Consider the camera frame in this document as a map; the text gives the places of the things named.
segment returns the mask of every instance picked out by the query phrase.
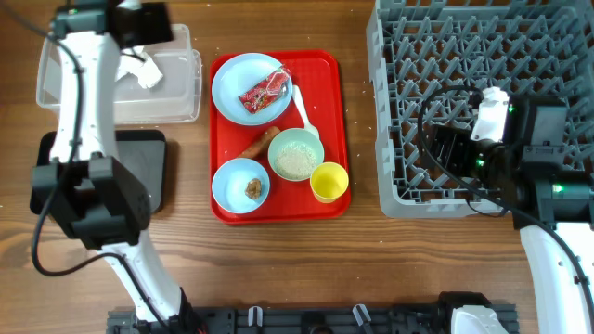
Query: white grains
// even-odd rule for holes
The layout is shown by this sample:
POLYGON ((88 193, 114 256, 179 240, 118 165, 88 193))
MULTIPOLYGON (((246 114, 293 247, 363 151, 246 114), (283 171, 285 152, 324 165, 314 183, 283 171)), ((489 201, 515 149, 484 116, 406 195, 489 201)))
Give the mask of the white grains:
POLYGON ((303 142, 290 142, 278 153, 275 165, 281 176, 303 180, 316 168, 316 153, 303 142))

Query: red wrapper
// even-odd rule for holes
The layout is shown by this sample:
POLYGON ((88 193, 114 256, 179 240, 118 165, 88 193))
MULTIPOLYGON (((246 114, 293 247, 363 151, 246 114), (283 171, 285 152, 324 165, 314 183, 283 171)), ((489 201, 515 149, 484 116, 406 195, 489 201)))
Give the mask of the red wrapper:
POLYGON ((276 101, 283 93, 283 85, 289 80, 291 73, 284 66, 270 73, 264 80, 239 97, 245 109, 254 114, 276 101))

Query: green light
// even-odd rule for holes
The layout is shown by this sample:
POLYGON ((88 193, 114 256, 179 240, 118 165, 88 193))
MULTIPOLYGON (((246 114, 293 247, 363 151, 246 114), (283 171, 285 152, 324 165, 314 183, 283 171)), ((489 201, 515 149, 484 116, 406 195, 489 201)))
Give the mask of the green light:
POLYGON ((562 192, 563 186, 561 185, 553 185, 553 192, 562 192))

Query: sausage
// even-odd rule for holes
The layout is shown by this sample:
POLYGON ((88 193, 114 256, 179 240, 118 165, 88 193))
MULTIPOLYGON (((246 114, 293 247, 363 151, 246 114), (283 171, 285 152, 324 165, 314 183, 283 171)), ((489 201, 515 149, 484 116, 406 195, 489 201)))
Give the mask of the sausage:
POLYGON ((238 158, 254 159, 268 149, 270 142, 278 134, 280 134, 280 130, 276 126, 269 127, 258 140, 254 141, 243 153, 239 154, 238 158))

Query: plate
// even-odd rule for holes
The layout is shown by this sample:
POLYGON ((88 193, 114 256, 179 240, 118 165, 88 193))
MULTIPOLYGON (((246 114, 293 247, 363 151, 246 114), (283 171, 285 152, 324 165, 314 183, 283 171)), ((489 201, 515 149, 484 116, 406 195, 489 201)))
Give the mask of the plate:
POLYGON ((280 61, 263 54, 243 54, 228 60, 214 75, 213 102, 228 120, 240 125, 262 125, 273 121, 287 109, 293 92, 292 80, 287 92, 270 106, 250 114, 239 101, 239 96, 278 69, 280 61))
POLYGON ((270 178, 262 165, 252 159, 237 158, 224 163, 214 174, 213 197, 216 203, 231 213, 248 213, 258 209, 268 197, 270 178), (245 194, 248 183, 257 178, 262 194, 250 199, 245 194))

